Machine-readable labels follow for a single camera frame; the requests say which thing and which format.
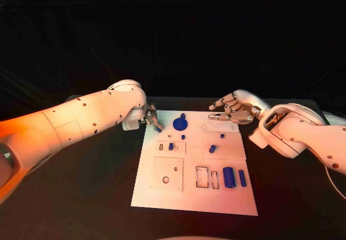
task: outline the robotic hand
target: robotic hand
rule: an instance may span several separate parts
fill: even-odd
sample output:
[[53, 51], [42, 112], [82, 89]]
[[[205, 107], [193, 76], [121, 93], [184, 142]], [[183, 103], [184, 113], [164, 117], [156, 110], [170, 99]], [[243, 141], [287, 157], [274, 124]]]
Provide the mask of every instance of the robotic hand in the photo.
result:
[[307, 148], [327, 168], [346, 174], [346, 125], [327, 125], [320, 115], [300, 104], [271, 107], [241, 89], [220, 98], [209, 110], [223, 104], [225, 113], [210, 114], [210, 120], [248, 124], [256, 117], [258, 128], [248, 138], [259, 148], [269, 145], [288, 158], [295, 158]]
[[0, 122], [0, 203], [23, 177], [70, 144], [117, 124], [163, 126], [138, 82], [122, 80], [89, 95], [29, 115]]

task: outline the blue disc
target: blue disc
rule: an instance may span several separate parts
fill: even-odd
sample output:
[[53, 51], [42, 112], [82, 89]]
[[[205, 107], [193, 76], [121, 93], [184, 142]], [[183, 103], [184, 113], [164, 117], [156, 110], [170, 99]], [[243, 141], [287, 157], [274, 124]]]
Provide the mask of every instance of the blue disc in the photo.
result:
[[187, 128], [187, 121], [184, 119], [184, 115], [181, 114], [181, 116], [173, 121], [173, 128], [177, 131], [183, 131]]

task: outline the black tabletop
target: black tabletop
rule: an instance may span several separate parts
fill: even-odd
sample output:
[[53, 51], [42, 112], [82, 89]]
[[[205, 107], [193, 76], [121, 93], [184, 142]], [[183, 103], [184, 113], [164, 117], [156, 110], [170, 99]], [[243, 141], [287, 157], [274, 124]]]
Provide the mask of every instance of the black tabletop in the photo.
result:
[[[158, 110], [207, 111], [216, 98], [150, 97]], [[316, 103], [298, 103], [321, 113]], [[121, 125], [70, 145], [23, 179], [0, 205], [0, 239], [339, 239], [346, 201], [305, 150], [294, 159], [249, 141], [255, 120], [239, 126], [258, 216], [131, 207], [145, 126]], [[346, 176], [330, 170], [344, 189]]]

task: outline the small hole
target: small hole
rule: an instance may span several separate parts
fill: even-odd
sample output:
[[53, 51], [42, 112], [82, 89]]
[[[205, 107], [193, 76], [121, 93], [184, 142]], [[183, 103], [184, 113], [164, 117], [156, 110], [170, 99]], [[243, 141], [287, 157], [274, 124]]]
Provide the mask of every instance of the small hole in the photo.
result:
[[161, 179], [161, 181], [163, 181], [163, 183], [166, 184], [166, 183], [170, 181], [168, 177], [164, 177], [164, 178]]

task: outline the white board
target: white board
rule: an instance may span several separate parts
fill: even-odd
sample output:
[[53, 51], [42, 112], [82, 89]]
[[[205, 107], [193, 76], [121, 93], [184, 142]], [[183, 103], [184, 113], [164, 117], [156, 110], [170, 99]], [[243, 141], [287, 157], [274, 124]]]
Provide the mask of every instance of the white board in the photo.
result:
[[[173, 121], [181, 113], [187, 128], [177, 131]], [[145, 127], [131, 206], [258, 216], [239, 128], [232, 122], [209, 120], [209, 114], [157, 111], [164, 130], [158, 133], [151, 125]], [[209, 153], [210, 145], [216, 146], [213, 153]], [[233, 169], [235, 188], [225, 187], [225, 167]], [[245, 187], [239, 170], [243, 170]], [[200, 181], [207, 178], [207, 184], [199, 183], [207, 187], [197, 187], [197, 178]]]

